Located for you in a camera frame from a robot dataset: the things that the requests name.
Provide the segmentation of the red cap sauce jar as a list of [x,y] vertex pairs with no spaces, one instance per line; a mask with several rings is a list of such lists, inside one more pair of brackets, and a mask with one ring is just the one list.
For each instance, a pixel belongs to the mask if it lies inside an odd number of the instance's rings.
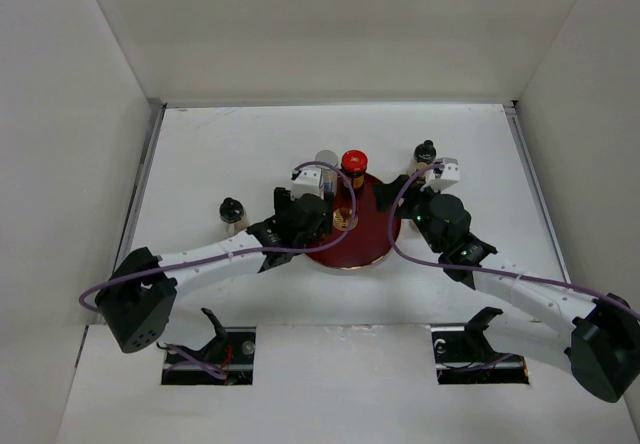
[[354,190],[358,190],[364,185],[367,167],[368,157],[361,150],[348,150],[341,158],[341,171],[348,177]]

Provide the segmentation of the silver cap shaker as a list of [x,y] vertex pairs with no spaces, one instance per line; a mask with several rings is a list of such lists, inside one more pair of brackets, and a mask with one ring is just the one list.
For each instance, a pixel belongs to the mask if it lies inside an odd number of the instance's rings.
[[321,169],[321,183],[324,196],[331,194],[335,196],[338,186],[338,156],[331,150],[321,150],[315,156],[315,160],[329,165],[329,168]]

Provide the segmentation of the white powder glass jar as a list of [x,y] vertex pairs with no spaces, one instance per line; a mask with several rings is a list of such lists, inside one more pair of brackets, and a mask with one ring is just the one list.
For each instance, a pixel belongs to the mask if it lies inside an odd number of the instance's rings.
[[432,140],[425,140],[419,143],[413,151],[411,160],[409,162],[407,173],[409,175],[414,174],[420,169],[434,163],[437,157],[437,151]]

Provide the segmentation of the black lid spice jar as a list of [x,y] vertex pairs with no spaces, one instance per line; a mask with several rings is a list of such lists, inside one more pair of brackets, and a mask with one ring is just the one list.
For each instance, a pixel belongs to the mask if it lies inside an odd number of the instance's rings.
[[249,227],[249,220],[243,204],[232,197],[226,197],[219,206],[220,220],[226,226],[227,235],[233,237]]

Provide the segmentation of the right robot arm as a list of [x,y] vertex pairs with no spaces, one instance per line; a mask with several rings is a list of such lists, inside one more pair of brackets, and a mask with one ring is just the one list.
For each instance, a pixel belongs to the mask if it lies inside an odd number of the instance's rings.
[[569,373],[602,401],[619,401],[639,376],[638,312],[615,294],[528,274],[471,233],[471,215],[458,197],[418,186],[418,177],[374,185],[377,210],[412,221],[438,256],[433,267],[451,280],[531,318],[481,310],[466,324],[466,352],[479,360],[496,351],[530,357]]

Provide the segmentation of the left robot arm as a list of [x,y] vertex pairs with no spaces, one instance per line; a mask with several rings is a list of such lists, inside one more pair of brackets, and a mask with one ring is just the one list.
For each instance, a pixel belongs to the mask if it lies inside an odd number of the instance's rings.
[[164,256],[132,251],[95,296],[120,350],[138,352],[175,327],[175,302],[209,285],[289,263],[328,233],[331,206],[313,194],[274,191],[274,215],[223,241]]

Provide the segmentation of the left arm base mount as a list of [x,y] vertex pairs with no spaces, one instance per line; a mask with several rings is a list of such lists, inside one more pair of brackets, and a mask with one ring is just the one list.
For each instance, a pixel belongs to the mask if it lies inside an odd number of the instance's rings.
[[212,310],[201,309],[213,334],[200,349],[156,344],[165,352],[164,386],[250,386],[253,384],[257,329],[225,327]]

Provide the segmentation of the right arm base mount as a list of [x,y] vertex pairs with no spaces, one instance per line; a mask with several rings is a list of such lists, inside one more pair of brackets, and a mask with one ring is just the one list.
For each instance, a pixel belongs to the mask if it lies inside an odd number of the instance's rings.
[[431,327],[440,385],[529,384],[523,357],[493,350],[484,333],[502,310],[487,307],[466,323]]

